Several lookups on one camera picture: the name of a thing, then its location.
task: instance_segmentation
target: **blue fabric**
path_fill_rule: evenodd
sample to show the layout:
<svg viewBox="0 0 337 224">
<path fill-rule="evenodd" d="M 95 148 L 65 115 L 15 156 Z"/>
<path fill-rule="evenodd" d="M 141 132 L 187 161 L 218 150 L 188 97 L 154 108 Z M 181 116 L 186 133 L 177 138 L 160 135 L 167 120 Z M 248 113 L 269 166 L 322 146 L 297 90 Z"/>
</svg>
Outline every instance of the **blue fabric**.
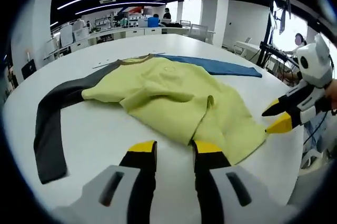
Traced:
<svg viewBox="0 0 337 224">
<path fill-rule="evenodd" d="M 201 66 L 211 75 L 235 75 L 235 76 L 250 76 L 262 78 L 262 74 L 258 73 L 254 67 L 249 68 L 242 65 L 236 65 L 205 58 L 171 56 L 163 54 L 156 54 L 155 56 L 164 57 L 171 61 Z"/>
</svg>

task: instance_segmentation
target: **window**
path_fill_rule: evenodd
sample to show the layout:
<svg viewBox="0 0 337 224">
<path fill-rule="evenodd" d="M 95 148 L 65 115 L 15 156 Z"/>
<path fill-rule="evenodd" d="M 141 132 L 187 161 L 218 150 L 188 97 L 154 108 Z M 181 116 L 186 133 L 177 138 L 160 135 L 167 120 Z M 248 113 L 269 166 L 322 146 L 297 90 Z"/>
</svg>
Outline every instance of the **window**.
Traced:
<svg viewBox="0 0 337 224">
<path fill-rule="evenodd" d="M 277 18 L 281 19 L 282 10 L 278 9 L 276 11 Z M 273 42 L 279 49 L 285 51 L 291 51 L 296 49 L 295 35 L 300 33 L 304 39 L 306 39 L 308 33 L 308 23 L 299 18 L 298 16 L 292 14 L 291 19 L 289 19 L 289 13 L 285 14 L 285 29 L 280 35 L 280 21 L 277 21 L 277 28 L 273 33 Z"/>
<path fill-rule="evenodd" d="M 324 36 L 322 33 L 321 33 L 321 35 L 322 35 L 323 40 L 325 41 L 326 45 L 328 46 L 328 48 L 330 50 L 330 56 L 332 58 L 334 66 L 336 67 L 337 66 L 337 48 L 326 36 Z"/>
<path fill-rule="evenodd" d="M 177 21 L 177 13 L 178 13 L 178 2 L 169 2 L 166 7 L 170 9 L 171 21 Z"/>
<path fill-rule="evenodd" d="M 200 24 L 201 0 L 184 0 L 181 20 L 191 24 Z"/>
</svg>

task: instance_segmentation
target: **white round table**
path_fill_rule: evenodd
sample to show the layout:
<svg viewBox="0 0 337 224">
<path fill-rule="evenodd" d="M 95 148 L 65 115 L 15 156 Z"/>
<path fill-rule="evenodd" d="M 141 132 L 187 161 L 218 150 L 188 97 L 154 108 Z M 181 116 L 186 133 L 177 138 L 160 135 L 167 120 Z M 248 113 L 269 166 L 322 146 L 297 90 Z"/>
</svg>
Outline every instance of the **white round table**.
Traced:
<svg viewBox="0 0 337 224">
<path fill-rule="evenodd" d="M 167 53 L 254 66 L 263 77 L 215 76 L 234 87 L 256 121 L 269 125 L 276 117 L 261 113 L 288 87 L 247 60 L 189 37 L 148 35 L 94 45 L 66 55 L 39 69 L 9 96 L 3 109 L 4 127 L 17 165 L 36 198 L 51 210 L 77 200 L 82 186 L 109 165 L 118 165 L 137 142 L 158 141 L 156 190 L 151 223 L 200 223 L 192 149 L 175 143 L 129 116 L 119 104 L 85 101 L 62 109 L 61 130 L 69 175 L 42 185 L 33 151 L 37 105 L 55 86 L 96 71 L 93 67 L 117 59 Z M 295 186 L 301 163 L 303 127 L 270 135 L 239 165 L 264 183 L 270 196 L 285 205 Z"/>
</svg>

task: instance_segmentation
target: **dark gray sleeve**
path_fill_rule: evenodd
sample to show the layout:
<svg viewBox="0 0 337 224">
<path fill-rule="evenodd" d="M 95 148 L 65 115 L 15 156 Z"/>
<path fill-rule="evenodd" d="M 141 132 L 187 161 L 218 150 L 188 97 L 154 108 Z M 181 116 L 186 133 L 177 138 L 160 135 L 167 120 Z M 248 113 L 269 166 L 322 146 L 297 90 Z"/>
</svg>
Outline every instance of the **dark gray sleeve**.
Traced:
<svg viewBox="0 0 337 224">
<path fill-rule="evenodd" d="M 85 78 L 62 83 L 51 90 L 38 104 L 34 153 L 38 177 L 42 184 L 60 179 L 67 173 L 62 147 L 61 109 L 82 102 L 82 91 L 94 87 L 119 65 L 118 60 Z"/>
</svg>

